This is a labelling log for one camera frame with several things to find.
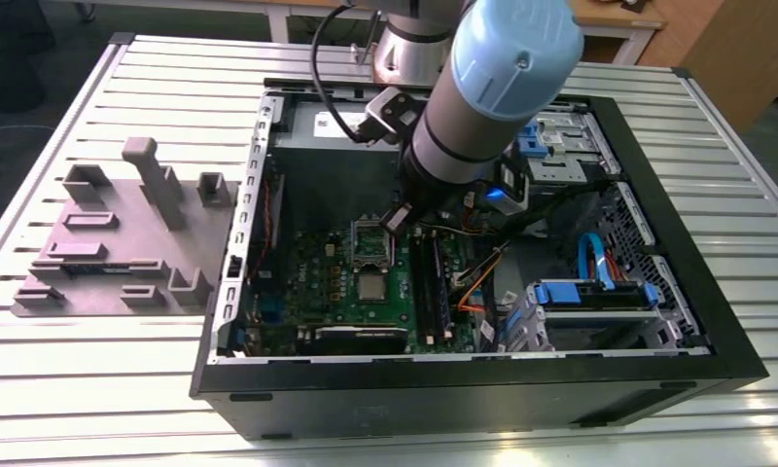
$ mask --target label sticker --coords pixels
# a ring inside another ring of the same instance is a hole
[[[492,326],[490,326],[490,323],[487,323],[486,320],[480,323],[480,334],[484,338],[487,338],[487,341],[492,341],[492,338],[495,337],[495,331],[492,330]]]
[[[552,133],[542,133],[542,141],[544,142],[544,144],[560,144],[560,136],[552,132]]]
[[[358,114],[356,112],[339,112],[339,117],[342,117],[351,130],[356,130],[358,125],[364,120],[364,114]],[[316,112],[314,115],[314,137],[347,138],[328,112]]]

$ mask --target green circuit board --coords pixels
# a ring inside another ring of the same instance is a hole
[[[354,248],[362,254],[384,251],[382,231],[359,236]],[[459,239],[440,234],[444,273],[463,268],[464,257]],[[390,326],[408,331],[407,353],[471,351],[472,334],[468,320],[451,329],[452,338],[442,343],[420,343],[416,338],[410,251],[404,238],[391,239],[392,264],[384,272],[368,265],[352,267],[350,230],[295,232],[287,255],[286,291],[282,299],[280,321],[262,328],[264,354],[292,355],[292,329],[299,326]],[[382,299],[362,300],[358,280],[362,275],[384,278]]]

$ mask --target open computer tower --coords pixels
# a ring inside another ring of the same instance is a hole
[[[398,146],[266,88],[190,390],[244,438],[618,425],[766,376],[611,99],[559,96],[395,237]],[[382,89],[328,91],[355,119]]]

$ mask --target floor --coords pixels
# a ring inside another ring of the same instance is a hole
[[[0,114],[0,126],[56,126],[112,32],[251,41],[268,39],[267,20],[262,15],[98,6],[94,22],[82,24],[70,4],[43,3],[42,9],[58,41],[54,50],[31,57],[47,89],[47,99],[30,112]],[[316,19],[290,18],[288,25],[291,41],[307,43]],[[363,41],[364,21],[340,20],[332,26],[324,43],[347,45]],[[38,128],[0,132],[0,215],[47,137],[48,132]],[[778,183],[778,106],[767,109],[743,139]]]

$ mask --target slotted metal table surface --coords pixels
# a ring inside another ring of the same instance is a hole
[[[582,64],[564,92],[612,97],[643,146],[771,374],[738,392],[623,428],[247,444],[187,398],[200,317],[11,315],[70,166],[136,178],[120,144],[142,135],[178,179],[219,171],[238,181],[262,80],[307,78],[307,57],[307,46],[154,36],[104,50],[0,221],[0,461],[778,464],[778,189],[694,82],[667,69]],[[368,78],[347,49],[322,48],[319,61],[327,80]]]

